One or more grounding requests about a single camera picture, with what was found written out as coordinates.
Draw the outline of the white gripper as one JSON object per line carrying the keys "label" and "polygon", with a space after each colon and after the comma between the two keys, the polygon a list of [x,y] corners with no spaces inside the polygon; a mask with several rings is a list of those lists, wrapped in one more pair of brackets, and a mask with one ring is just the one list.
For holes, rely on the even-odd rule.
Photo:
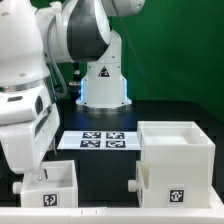
{"label": "white gripper", "polygon": [[[34,121],[0,126],[0,144],[9,168],[16,174],[37,170],[60,124],[53,104]],[[48,179],[47,170],[37,174],[37,181]]]}

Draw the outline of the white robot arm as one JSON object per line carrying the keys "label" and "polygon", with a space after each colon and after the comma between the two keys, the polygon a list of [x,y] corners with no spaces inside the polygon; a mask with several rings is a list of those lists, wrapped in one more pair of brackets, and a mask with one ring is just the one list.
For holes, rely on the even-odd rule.
{"label": "white robot arm", "polygon": [[36,8],[30,0],[0,0],[0,145],[16,174],[35,172],[60,124],[56,105],[67,88],[53,87],[49,65],[86,63],[80,109],[127,109],[121,38],[110,17],[139,13],[145,0],[64,0]]}

